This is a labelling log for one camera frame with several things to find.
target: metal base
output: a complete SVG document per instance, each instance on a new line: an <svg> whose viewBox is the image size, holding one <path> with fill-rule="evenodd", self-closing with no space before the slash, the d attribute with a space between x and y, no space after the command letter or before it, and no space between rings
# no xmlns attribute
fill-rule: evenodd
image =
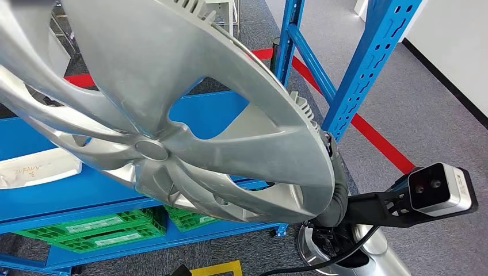
<svg viewBox="0 0 488 276"><path fill-rule="evenodd" d="M357 225L353 229L354 239L360 240L369 231L369 225ZM302 259L310 266L325 262L325 255L312 241L313 229L302 226L298 232L298 250ZM388 246L386 237L381 230L369 238L361 248L369 261L363 266L349 268L333 264L330 267L317 269L322 275L340 276L411 276L408 268Z"/></svg>
<svg viewBox="0 0 488 276"><path fill-rule="evenodd" d="M317 265L318 263L323 263L329 260L329 257L325 255L312 241L312 228L307 228L302 225L297 236L298 251L300 252L300 257L309 266ZM322 269L316 269L317 273L322 275L339 275L332 271L329 267L324 267Z"/></svg>

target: green plastic crate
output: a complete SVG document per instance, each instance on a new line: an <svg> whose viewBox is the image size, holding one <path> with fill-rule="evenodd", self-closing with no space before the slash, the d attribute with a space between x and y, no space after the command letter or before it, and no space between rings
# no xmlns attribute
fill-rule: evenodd
<svg viewBox="0 0 488 276"><path fill-rule="evenodd" d="M99 233L90 236L78 237L52 243L77 253L85 253L102 248L119 246L121 244L145 240L152 237L161 237L166 234L166 216L162 207L151 208L154 213L150 223L134 225L114 231Z"/></svg>
<svg viewBox="0 0 488 276"><path fill-rule="evenodd" d="M171 221L173 221L180 232L186 232L200 226L219 221L214 217L193 213L167 205L165 205L165 209L168 212L169 218Z"/></svg>
<svg viewBox="0 0 488 276"><path fill-rule="evenodd" d="M91 236L103 232L115 231L120 228L151 223L153 220L152 217L152 211L149 208L145 208L32 228L15 233L33 239L43 240L51 244L60 240L75 239L82 236Z"/></svg>

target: camera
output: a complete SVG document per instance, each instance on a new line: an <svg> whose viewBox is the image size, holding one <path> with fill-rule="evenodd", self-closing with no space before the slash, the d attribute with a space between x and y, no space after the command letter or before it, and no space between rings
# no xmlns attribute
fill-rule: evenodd
<svg viewBox="0 0 488 276"><path fill-rule="evenodd" d="M471 207L464 172L445 163L435 163L411 173L408 186L412 208L429 216L461 212Z"/></svg>

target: white wall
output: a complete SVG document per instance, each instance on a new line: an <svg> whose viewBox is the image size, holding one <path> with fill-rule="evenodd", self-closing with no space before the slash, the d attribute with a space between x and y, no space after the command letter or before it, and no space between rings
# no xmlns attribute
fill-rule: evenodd
<svg viewBox="0 0 488 276"><path fill-rule="evenodd" d="M488 116L487 0L429 0L406 38Z"/></svg>

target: red tape line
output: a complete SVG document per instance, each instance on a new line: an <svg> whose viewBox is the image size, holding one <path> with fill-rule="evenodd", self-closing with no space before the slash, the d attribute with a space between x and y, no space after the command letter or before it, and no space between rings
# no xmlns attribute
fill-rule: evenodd
<svg viewBox="0 0 488 276"><path fill-rule="evenodd" d="M270 59L273 55L273 49L259 49L253 50L252 53L259 59ZM295 70L303 76L319 93L320 91L317 83L310 73L310 70L305 64L303 64L295 56L291 61L291 65ZM90 74L79 74L64 77L70 83L79 87L92 87L95 86ZM374 129L365 119L358 114L355 114L352 118L351 124L368 139L395 167L401 170L402 173L409 173L415 165L407 159L400 151L398 151L388 140L386 140L376 129Z"/></svg>
<svg viewBox="0 0 488 276"><path fill-rule="evenodd" d="M303 76L319 93L320 91L317 83L310 73L310 70L297 57L293 57L291 65L295 70ZM396 149L388 140L386 140L375 128L373 128L364 118L355 114L351 120L351 124L364 136L368 141L375 146L395 167L402 173L408 174L415 165L407 159L398 149Z"/></svg>

